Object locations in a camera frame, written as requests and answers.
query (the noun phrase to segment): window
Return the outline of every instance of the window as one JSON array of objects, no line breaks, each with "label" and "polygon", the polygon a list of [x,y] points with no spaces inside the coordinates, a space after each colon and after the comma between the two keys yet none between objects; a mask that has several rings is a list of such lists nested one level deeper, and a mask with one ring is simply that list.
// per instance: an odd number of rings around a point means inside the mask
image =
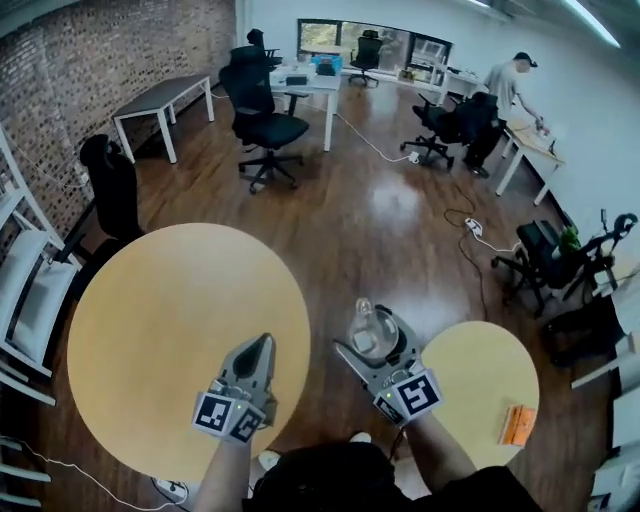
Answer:
[{"label": "window", "polygon": [[358,38],[365,30],[375,30],[382,39],[380,48],[380,71],[393,73],[404,68],[409,50],[411,34],[395,28],[378,27],[376,25],[363,25],[345,21],[342,23],[342,46],[353,49],[353,55],[358,53]]},{"label": "window", "polygon": [[[365,30],[375,30],[382,39],[379,72],[395,75],[401,69],[410,69],[418,80],[429,82],[435,71],[433,83],[442,83],[444,75],[433,64],[446,65],[453,45],[448,41],[392,27],[354,21],[299,19],[298,57],[305,60],[310,53],[305,50],[307,45],[342,46],[347,51],[352,50],[355,57],[358,38]],[[350,67],[349,57],[349,53],[343,55],[345,67]]]},{"label": "window", "polygon": [[311,44],[339,45],[339,23],[325,20],[304,20],[304,23],[299,22],[298,40],[298,52],[302,53],[307,53],[303,48]]}]

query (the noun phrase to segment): wooden floor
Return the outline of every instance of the wooden floor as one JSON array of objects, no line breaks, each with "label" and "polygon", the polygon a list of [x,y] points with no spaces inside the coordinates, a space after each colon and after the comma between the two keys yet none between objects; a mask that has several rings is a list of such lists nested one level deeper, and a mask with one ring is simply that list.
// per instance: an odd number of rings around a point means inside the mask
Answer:
[{"label": "wooden floor", "polygon": [[[339,112],[385,155],[398,158],[400,142],[425,133],[411,112],[417,102],[416,91],[408,87],[383,82],[365,90],[345,84]],[[274,186],[250,196],[247,182],[238,179],[237,162],[243,155],[230,129],[228,100],[217,100],[215,112],[216,121],[209,124],[201,101],[179,116],[172,127],[177,164],[169,164],[158,139],[139,153],[143,226],[155,230],[185,222],[229,225],[270,246],[296,277],[310,316],[312,364],[299,407],[274,449],[346,438],[358,430],[370,432],[388,449],[394,429],[371,406],[329,340],[345,334],[360,296],[393,308],[423,339],[458,322],[483,318],[478,275],[457,247],[464,231],[443,218],[447,208],[470,207],[454,178],[475,203],[474,217],[484,225],[485,239],[499,247],[513,245],[516,227],[532,218],[557,224],[549,200],[533,206],[539,184],[524,168],[504,195],[496,197],[494,190],[506,170],[502,145],[487,162],[492,177],[486,181],[470,175],[458,161],[452,174],[442,161],[432,168],[387,162],[337,118],[331,152],[325,153],[324,113],[303,105],[296,113],[311,128],[286,148],[301,152],[306,160],[303,168],[291,167],[299,189]],[[461,221],[465,216],[454,217]],[[509,467],[544,510],[584,510],[593,472],[606,453],[609,379],[571,391],[572,372],[552,367],[542,349],[538,328],[544,319],[533,320],[531,297],[525,295],[524,303],[516,301],[505,309],[501,296],[508,275],[490,268],[489,249],[469,239],[463,246],[482,269],[489,320],[522,341],[540,380],[535,430]],[[548,315],[562,307],[552,303]],[[66,371],[70,321],[71,315],[54,343],[53,382],[43,383],[57,398],[57,406],[40,407],[5,388],[2,432],[26,439],[48,457],[77,463],[123,500],[141,507],[158,505],[162,499],[149,478],[102,449],[75,409]],[[401,456],[407,453],[406,447],[400,451]],[[51,484],[22,489],[40,498],[44,510],[130,510],[73,469],[47,469]],[[9,483],[12,490],[21,491],[19,481]]]}]

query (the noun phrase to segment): black office chair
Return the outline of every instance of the black office chair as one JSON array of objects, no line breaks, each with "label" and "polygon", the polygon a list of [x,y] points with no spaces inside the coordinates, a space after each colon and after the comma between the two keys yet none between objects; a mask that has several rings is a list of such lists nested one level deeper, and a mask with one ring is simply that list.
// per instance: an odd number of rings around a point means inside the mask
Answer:
[{"label": "black office chair", "polygon": [[120,154],[120,147],[109,141],[107,135],[94,135],[80,150],[80,162],[89,170],[93,186],[94,201],[100,228],[113,237],[105,240],[92,254],[81,244],[84,233],[82,223],[88,215],[83,215],[69,233],[65,247],[56,256],[56,260],[65,261],[72,252],[86,262],[75,276],[70,292],[80,300],[91,280],[98,271],[118,251],[130,242],[144,235],[138,224],[138,189],[135,167],[131,161]]},{"label": "black office chair", "polygon": [[[562,212],[562,221],[566,227],[575,227],[565,212]],[[539,318],[545,308],[545,300],[541,293],[542,288],[548,286],[553,290],[561,290],[573,282],[563,296],[563,300],[566,300],[586,277],[592,277],[597,272],[611,269],[615,260],[613,255],[603,254],[602,244],[613,240],[615,247],[622,238],[629,234],[637,221],[638,218],[633,214],[621,215],[616,220],[613,231],[608,232],[607,230],[607,233],[592,238],[579,250],[568,255],[560,255],[558,258],[554,258],[553,253],[560,243],[560,235],[549,222],[534,221],[531,224],[520,226],[516,232],[523,248],[516,252],[516,259],[510,260],[496,256],[491,261],[493,268],[497,268],[502,263],[521,276],[518,284],[503,298],[503,304],[508,305],[526,284],[533,290],[538,301],[535,317]],[[582,276],[584,277],[576,279],[580,270],[583,270]]]},{"label": "black office chair", "polygon": [[378,33],[375,30],[365,30],[358,38],[358,55],[355,59],[351,52],[351,65],[358,68],[361,74],[351,75],[349,83],[356,78],[364,80],[365,87],[369,85],[369,81],[375,82],[376,85],[380,83],[378,79],[365,74],[365,71],[376,69],[380,64],[380,48],[382,48],[382,40],[378,39]]},{"label": "black office chair", "polygon": [[415,141],[406,141],[400,145],[400,150],[404,151],[406,146],[417,146],[428,148],[423,162],[429,159],[432,151],[447,160],[447,169],[451,169],[454,157],[447,153],[449,144],[460,143],[468,145],[473,142],[480,132],[489,124],[498,123],[498,108],[496,106],[498,98],[484,92],[477,92],[470,99],[456,103],[456,108],[452,112],[442,107],[436,107],[422,94],[419,96],[424,100],[424,106],[414,105],[413,112],[420,118],[422,125],[433,132],[427,139],[422,135],[416,137]]},{"label": "black office chair", "polygon": [[282,64],[282,57],[276,57],[275,53],[279,48],[274,48],[272,50],[266,50],[264,47],[264,32],[257,28],[251,29],[247,34],[247,41],[249,44],[253,46],[257,46],[258,48],[262,48],[265,53],[265,57],[267,58],[267,63],[271,71],[276,69],[276,66]]},{"label": "black office chair", "polygon": [[[275,104],[264,51],[256,46],[231,50],[231,62],[220,71],[220,82],[235,111],[232,128],[236,136],[245,146],[255,144],[256,147],[267,150],[267,155],[263,158],[238,164],[242,178],[251,181],[249,192],[257,192],[254,186],[256,183],[266,184],[274,180],[274,170],[291,181],[291,188],[296,188],[295,179],[284,170],[280,162],[296,160],[302,165],[302,156],[275,156],[274,151],[300,138],[309,129],[309,123],[291,115],[274,112]],[[250,177],[245,175],[247,165],[262,167],[255,176]]]}]

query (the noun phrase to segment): desk leg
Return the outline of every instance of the desk leg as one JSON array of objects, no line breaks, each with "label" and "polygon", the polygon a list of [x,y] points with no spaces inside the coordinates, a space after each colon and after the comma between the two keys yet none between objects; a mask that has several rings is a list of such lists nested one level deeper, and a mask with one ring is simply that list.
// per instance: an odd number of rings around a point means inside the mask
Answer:
[{"label": "desk leg", "polygon": [[118,132],[118,137],[120,137],[120,143],[122,144],[122,149],[124,149],[124,154],[127,155],[127,158],[131,160],[132,164],[135,164],[136,159],[133,158],[131,146],[129,146],[129,141],[127,140],[127,136],[124,133],[124,128],[122,128],[122,121],[116,117],[113,122],[116,125],[116,131]]},{"label": "desk leg", "polygon": [[447,99],[447,90],[449,88],[449,76],[445,73],[442,79],[442,87],[440,88],[440,97],[438,98],[438,106],[442,106],[444,100]]},{"label": "desk leg", "polygon": [[336,113],[338,104],[338,92],[332,91],[328,95],[327,119],[324,123],[324,150],[331,149],[331,131],[333,130],[333,116]]},{"label": "desk leg", "polygon": [[518,169],[520,162],[522,162],[523,156],[524,156],[523,149],[522,148],[518,149],[518,152],[516,153],[516,156],[513,157],[513,160],[511,161],[511,165],[509,165],[509,168],[507,169],[507,172],[504,175],[504,178],[502,178],[500,185],[498,185],[498,188],[496,189],[496,195],[501,196],[502,193],[504,192],[504,189],[507,188],[507,185],[511,181],[511,178],[513,178],[513,175]]},{"label": "desk leg", "polygon": [[209,122],[215,120],[213,116],[213,100],[211,99],[211,79],[207,78],[204,83],[204,99],[207,102],[207,115],[209,116]]},{"label": "desk leg", "polygon": [[176,124],[176,111],[173,110],[173,105],[169,105],[169,122]]},{"label": "desk leg", "polygon": [[553,170],[553,172],[546,179],[544,187],[542,187],[542,190],[540,190],[540,193],[533,200],[533,204],[535,204],[536,206],[538,206],[542,202],[542,200],[544,199],[544,196],[546,196],[547,192],[549,192],[549,189],[551,188],[551,180],[553,179],[553,175],[558,170],[558,167],[560,167],[560,166],[556,164],[556,168]]},{"label": "desk leg", "polygon": [[596,370],[593,370],[591,373],[588,373],[584,377],[580,377],[579,379],[574,380],[571,383],[571,389],[579,388],[587,382],[591,382],[592,380],[597,379],[598,377],[600,377],[600,375],[604,375],[610,370],[615,370],[616,368],[620,367],[622,363],[635,358],[637,355],[638,354],[628,353],[620,357],[616,357],[613,361],[609,361],[607,364],[601,366]]},{"label": "desk leg", "polygon": [[158,112],[158,122],[160,123],[160,131],[162,132],[164,145],[167,147],[167,153],[169,154],[169,162],[175,164],[178,159],[176,158],[176,152],[173,150],[173,143],[171,142],[169,127],[167,126],[167,118],[164,117],[164,110]]},{"label": "desk leg", "polygon": [[502,152],[502,158],[507,158],[507,155],[509,154],[509,152],[511,151],[511,148],[513,147],[513,137],[508,133],[505,133],[505,135],[509,140],[507,141],[507,145],[504,147],[504,151]]}]

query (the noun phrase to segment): white wall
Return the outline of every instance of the white wall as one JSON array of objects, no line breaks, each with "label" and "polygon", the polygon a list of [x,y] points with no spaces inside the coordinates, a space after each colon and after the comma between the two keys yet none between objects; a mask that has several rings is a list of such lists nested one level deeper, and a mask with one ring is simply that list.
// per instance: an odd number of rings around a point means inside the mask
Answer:
[{"label": "white wall", "polygon": [[[529,102],[548,123],[566,127],[558,151],[567,165],[551,191],[588,239],[600,208],[610,221],[640,214],[640,73],[595,35],[505,23],[451,0],[253,0],[252,21],[268,48],[295,57],[298,18],[358,21],[428,34],[454,44],[450,65],[484,76],[526,51],[540,68],[522,77]],[[544,174],[548,169],[537,165]],[[621,244],[640,258],[640,227]]]}]

